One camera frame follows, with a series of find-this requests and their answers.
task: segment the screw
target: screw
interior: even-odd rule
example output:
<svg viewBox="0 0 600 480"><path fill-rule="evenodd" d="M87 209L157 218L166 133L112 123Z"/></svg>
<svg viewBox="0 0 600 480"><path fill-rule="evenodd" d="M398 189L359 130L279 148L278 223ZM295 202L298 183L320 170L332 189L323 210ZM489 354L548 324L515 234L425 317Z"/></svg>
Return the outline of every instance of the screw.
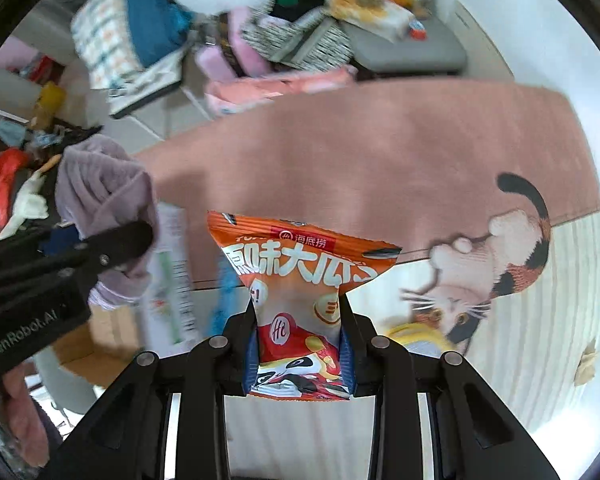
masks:
<svg viewBox="0 0 600 480"><path fill-rule="evenodd" d="M136 357L136 363L140 366L148 366L155 361L155 355L151 352L142 352L138 357Z"/></svg>
<svg viewBox="0 0 600 480"><path fill-rule="evenodd" d="M376 348L388 348L389 347L389 338L383 335L374 336L371 339L371 344Z"/></svg>
<svg viewBox="0 0 600 480"><path fill-rule="evenodd" d="M215 335L209 340L211 348L224 348L229 343L229 340L223 335Z"/></svg>
<svg viewBox="0 0 600 480"><path fill-rule="evenodd" d="M452 366L458 366L462 364L462 356L458 352L447 352L445 361Z"/></svg>

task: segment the pink towel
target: pink towel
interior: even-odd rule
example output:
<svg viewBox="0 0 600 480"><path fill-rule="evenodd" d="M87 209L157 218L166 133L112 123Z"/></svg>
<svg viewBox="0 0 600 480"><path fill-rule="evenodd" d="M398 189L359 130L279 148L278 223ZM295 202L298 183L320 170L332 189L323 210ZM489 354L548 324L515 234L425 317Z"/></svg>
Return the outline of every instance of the pink towel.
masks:
<svg viewBox="0 0 600 480"><path fill-rule="evenodd" d="M63 221L87 238L134 220L144 220L157 238L154 184L144 166L100 134L64 150L58 167L56 205ZM107 270L91 291L90 303L115 308L137 300L149 285L147 251L125 270Z"/></svg>
<svg viewBox="0 0 600 480"><path fill-rule="evenodd" d="M315 94L353 85L357 72L345 65L327 72L294 70L259 78L243 77L229 83L211 81L205 89L206 104L217 116L235 114L283 95Z"/></svg>

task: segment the white cloth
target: white cloth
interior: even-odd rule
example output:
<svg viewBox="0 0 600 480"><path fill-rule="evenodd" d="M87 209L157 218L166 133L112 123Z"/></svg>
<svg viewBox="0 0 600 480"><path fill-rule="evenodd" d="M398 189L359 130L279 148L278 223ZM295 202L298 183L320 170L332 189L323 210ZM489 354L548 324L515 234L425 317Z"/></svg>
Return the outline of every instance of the white cloth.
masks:
<svg viewBox="0 0 600 480"><path fill-rule="evenodd" d="M35 171L18 190L13 202L13 213L7 225L0 231L0 240L13 236L27 219L43 219L49 216L46 200L38 192L44 184L45 175Z"/></svg>
<svg viewBox="0 0 600 480"><path fill-rule="evenodd" d="M372 22L360 19L353 12L350 16L344 18L344 21L364 28L392 43L406 38L409 33L409 24L411 20L415 20L415 15L410 10L403 9L401 6L387 0L384 1L384 10L386 15L382 18L376 18Z"/></svg>

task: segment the cat whiskers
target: cat whiskers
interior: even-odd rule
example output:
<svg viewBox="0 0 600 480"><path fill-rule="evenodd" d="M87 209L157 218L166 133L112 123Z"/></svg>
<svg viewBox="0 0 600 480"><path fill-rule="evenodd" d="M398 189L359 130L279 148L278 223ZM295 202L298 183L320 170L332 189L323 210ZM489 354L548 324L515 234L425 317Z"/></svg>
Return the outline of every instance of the cat whiskers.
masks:
<svg viewBox="0 0 600 480"><path fill-rule="evenodd" d="M477 319L487 319L487 314L491 310L491 305L480 304L472 305L467 309L467 312Z"/></svg>
<svg viewBox="0 0 600 480"><path fill-rule="evenodd" d="M420 306L419 308L427 308L435 304L435 300L424 294L419 294L406 288L400 289L400 299L402 301L409 301L414 305Z"/></svg>
<svg viewBox="0 0 600 480"><path fill-rule="evenodd" d="M419 306L412 306L411 309L412 310L430 310L433 307L433 303L427 303L427 304L422 304Z"/></svg>

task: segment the cardboard box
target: cardboard box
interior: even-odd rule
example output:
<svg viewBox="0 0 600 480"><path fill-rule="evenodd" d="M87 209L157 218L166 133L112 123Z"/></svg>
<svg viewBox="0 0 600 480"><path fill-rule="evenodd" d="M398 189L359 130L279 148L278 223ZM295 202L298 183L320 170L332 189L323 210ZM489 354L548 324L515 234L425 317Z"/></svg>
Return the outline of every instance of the cardboard box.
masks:
<svg viewBox="0 0 600 480"><path fill-rule="evenodd" d="M91 305L91 319L52 346L64 368L107 388L142 345L132 307L103 310Z"/></svg>

